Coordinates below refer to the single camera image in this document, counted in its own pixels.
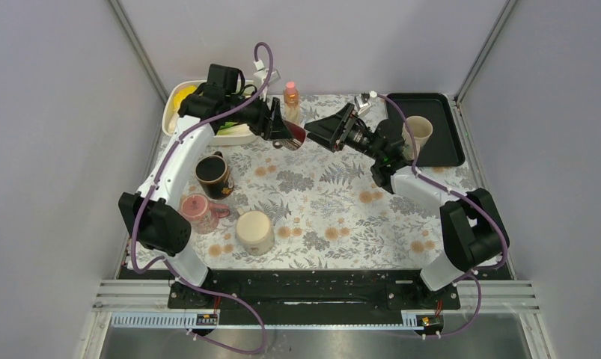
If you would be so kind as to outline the brown striped small mug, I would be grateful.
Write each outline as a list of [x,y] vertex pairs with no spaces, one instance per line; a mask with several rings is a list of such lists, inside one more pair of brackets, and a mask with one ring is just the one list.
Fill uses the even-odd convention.
[[305,142],[306,131],[299,125],[281,120],[273,125],[270,140],[275,149],[298,150]]

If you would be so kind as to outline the cream floral mug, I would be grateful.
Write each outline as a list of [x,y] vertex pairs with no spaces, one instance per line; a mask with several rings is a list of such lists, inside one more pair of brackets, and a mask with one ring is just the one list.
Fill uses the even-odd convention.
[[433,134],[433,124],[422,116],[409,116],[403,126],[403,154],[407,160],[414,160],[421,155],[421,149]]

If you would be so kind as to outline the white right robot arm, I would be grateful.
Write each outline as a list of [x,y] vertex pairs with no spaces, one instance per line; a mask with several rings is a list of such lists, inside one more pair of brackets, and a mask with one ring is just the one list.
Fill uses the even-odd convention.
[[509,238],[492,195],[484,188],[463,193],[435,181],[418,168],[422,140],[432,130],[417,117],[401,117],[400,141],[380,129],[370,131],[352,104],[305,124],[308,137],[333,153],[345,147],[374,160],[373,181],[391,194],[407,197],[433,214],[442,225],[443,252],[419,272],[413,301],[430,308],[442,289],[480,270],[506,264]]

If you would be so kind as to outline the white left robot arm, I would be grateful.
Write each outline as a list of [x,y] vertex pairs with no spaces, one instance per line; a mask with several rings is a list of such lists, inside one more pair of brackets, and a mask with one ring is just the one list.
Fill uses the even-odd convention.
[[278,76],[275,68],[265,67],[260,60],[254,64],[262,84],[249,98],[235,92],[236,68],[210,66],[200,93],[181,102],[173,135],[149,177],[135,193],[124,192],[118,201],[131,238],[131,254],[136,254],[137,245],[153,251],[188,286],[186,297],[196,307],[211,304],[215,288],[206,282],[209,268],[191,248],[192,226],[179,209],[189,175],[206,147],[226,122],[248,125],[276,149],[296,150],[303,142],[303,131],[283,119],[279,100],[268,102],[263,94],[269,80]]

